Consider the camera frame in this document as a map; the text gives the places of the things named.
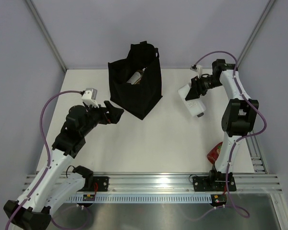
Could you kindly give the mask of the white frosted bottle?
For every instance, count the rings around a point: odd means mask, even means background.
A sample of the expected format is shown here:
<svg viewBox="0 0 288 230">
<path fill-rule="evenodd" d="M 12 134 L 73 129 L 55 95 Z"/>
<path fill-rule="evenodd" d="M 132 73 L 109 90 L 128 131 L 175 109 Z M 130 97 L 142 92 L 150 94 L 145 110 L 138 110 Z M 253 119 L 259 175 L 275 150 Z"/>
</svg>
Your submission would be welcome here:
<svg viewBox="0 0 288 230">
<path fill-rule="evenodd" d="M 184 85 L 183 87 L 181 87 L 180 89 L 178 89 L 178 94 L 180 98 L 182 99 L 184 105 L 190 112 L 191 116 L 201 117 L 204 115 L 204 112 L 206 111 L 206 106 L 204 105 L 201 99 L 191 99 L 191 100 L 186 101 L 185 98 L 187 94 L 189 93 L 190 89 L 191 89 L 191 84 L 188 83 Z"/>
</svg>

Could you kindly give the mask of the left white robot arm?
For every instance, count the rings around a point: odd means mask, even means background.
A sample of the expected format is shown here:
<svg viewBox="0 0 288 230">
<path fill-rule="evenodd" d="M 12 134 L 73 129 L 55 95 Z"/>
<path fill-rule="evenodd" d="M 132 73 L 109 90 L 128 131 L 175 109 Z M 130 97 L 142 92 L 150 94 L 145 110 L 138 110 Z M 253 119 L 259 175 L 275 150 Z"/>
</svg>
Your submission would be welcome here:
<svg viewBox="0 0 288 230">
<path fill-rule="evenodd" d="M 48 152 L 46 164 L 17 200 L 8 200 L 4 205 L 8 224 L 23 230 L 45 230 L 52 216 L 71 195 L 93 187 L 94 173 L 83 166 L 76 167 L 58 187 L 55 183 L 85 145 L 85 136 L 93 128 L 119 122 L 124 110 L 109 101 L 104 104 L 103 107 L 83 104 L 69 109 L 52 150 Z"/>
</svg>

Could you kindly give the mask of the red dish soap bottle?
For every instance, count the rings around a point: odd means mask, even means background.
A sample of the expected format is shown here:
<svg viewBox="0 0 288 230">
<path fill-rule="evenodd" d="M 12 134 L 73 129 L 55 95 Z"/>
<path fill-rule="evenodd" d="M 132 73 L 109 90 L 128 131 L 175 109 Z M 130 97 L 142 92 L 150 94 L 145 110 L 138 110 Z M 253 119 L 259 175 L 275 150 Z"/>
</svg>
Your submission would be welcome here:
<svg viewBox="0 0 288 230">
<path fill-rule="evenodd" d="M 216 162 L 216 160 L 218 159 L 220 152 L 221 152 L 221 148 L 222 148 L 222 144 L 223 142 L 218 143 L 212 150 L 209 151 L 209 153 L 207 154 L 207 159 L 211 164 L 214 164 Z"/>
</svg>

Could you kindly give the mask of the amber soap bottle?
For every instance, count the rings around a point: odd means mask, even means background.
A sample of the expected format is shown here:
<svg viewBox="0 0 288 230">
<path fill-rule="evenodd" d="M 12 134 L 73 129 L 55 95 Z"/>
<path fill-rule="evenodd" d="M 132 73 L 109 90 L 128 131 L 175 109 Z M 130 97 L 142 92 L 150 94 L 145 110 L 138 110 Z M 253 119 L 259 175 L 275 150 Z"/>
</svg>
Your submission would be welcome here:
<svg viewBox="0 0 288 230">
<path fill-rule="evenodd" d="M 139 69 L 137 70 L 128 80 L 127 83 L 135 85 L 135 84 L 139 84 L 143 74 L 144 74 L 145 69 Z"/>
</svg>

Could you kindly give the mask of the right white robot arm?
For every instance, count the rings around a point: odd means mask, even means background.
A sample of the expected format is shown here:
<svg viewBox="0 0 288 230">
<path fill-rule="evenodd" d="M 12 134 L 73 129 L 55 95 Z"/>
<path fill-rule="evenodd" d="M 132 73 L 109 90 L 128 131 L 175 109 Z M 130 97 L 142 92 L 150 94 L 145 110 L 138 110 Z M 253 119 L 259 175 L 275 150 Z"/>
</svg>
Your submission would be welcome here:
<svg viewBox="0 0 288 230">
<path fill-rule="evenodd" d="M 203 116 L 206 107 L 201 101 L 208 90 L 224 87 L 228 104 L 221 119 L 224 139 L 217 160 L 213 163 L 208 176 L 193 176 L 192 184 L 196 192 L 236 191 L 233 177 L 235 161 L 240 141 L 254 127 L 259 102 L 253 100 L 240 85 L 238 71 L 234 64 L 223 59 L 212 63 L 212 74 L 202 76 L 202 68 L 194 66 L 198 73 L 191 82 L 179 89 L 179 95 L 192 116 Z"/>
</svg>

